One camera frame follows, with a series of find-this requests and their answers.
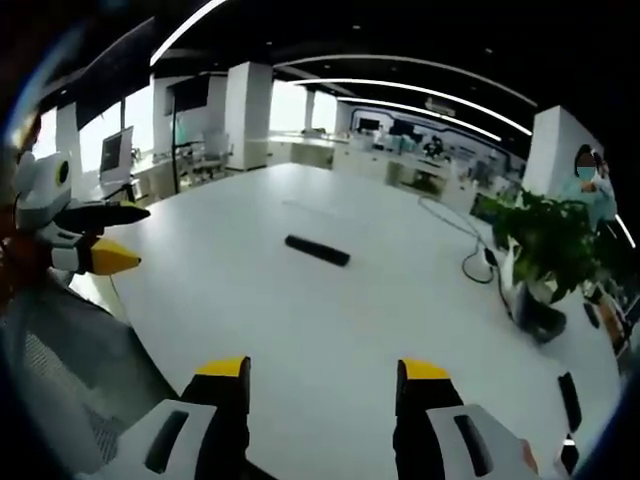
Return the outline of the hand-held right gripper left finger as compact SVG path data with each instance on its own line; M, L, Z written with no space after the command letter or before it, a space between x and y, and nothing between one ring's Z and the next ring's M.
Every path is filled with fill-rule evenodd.
M249 445L250 358L199 367L120 438L99 479L240 479Z

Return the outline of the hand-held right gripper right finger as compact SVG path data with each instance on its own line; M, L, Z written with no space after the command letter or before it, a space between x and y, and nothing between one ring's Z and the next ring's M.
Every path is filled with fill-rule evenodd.
M432 363L397 364L393 449L400 479L538 479L528 444Z

